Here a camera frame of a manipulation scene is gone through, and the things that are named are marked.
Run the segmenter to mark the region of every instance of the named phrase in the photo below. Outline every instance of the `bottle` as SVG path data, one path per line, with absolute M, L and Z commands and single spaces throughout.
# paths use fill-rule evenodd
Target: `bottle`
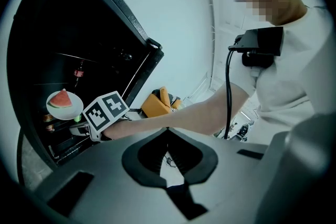
M 83 63 L 84 63 L 84 60 L 81 60 L 79 68 L 77 68 L 73 72 L 73 74 L 75 75 L 75 82 L 74 82 L 74 85 L 73 85 L 72 93 L 74 93 L 74 94 L 76 94 L 76 91 L 78 90 L 78 84 L 79 84 L 80 78 L 83 77 L 83 75 L 84 75 Z

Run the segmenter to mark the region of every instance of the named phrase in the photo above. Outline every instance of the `plate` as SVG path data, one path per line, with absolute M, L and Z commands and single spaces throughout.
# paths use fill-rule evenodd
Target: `plate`
M 59 93 L 60 91 L 57 92 L 53 92 L 51 95 L 49 95 L 49 97 L 47 98 L 47 102 L 46 102 L 46 106 L 47 106 L 47 110 L 48 112 L 55 118 L 59 119 L 59 120 L 72 120 L 75 117 L 77 117 L 80 113 L 83 112 L 83 102 L 82 100 L 75 95 L 72 92 L 68 92 L 69 98 L 71 100 L 72 106 L 70 106 L 69 108 L 54 108 L 53 106 L 49 105 L 49 100 L 51 98 L 53 98 L 57 93 Z

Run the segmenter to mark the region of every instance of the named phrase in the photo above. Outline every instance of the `person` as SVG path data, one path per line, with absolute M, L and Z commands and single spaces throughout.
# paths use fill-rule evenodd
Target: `person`
M 283 26 L 281 56 L 266 69 L 245 67 L 234 53 L 230 71 L 232 117 L 257 92 L 259 119 L 247 142 L 269 144 L 279 132 L 314 115 L 312 104 L 298 82 L 300 72 L 323 46 L 333 30 L 331 16 L 324 8 L 308 7 L 302 0 L 238 0 L 257 9 L 274 26 Z M 103 134 L 118 139 L 161 127 L 180 127 L 212 135 L 226 126 L 226 87 L 223 85 L 204 102 L 155 118 L 121 121 Z

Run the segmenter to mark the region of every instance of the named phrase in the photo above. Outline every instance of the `green object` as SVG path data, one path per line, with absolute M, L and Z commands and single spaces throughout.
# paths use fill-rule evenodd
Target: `green object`
M 73 120 L 75 122 L 80 122 L 80 120 L 82 119 L 82 114 L 79 114 L 77 117 L 75 117 Z

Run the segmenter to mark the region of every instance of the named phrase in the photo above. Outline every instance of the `watermelon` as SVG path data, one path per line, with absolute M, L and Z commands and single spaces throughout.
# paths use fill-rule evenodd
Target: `watermelon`
M 49 104 L 54 108 L 68 108 L 72 106 L 69 95 L 65 89 L 57 93 L 53 98 L 49 100 Z

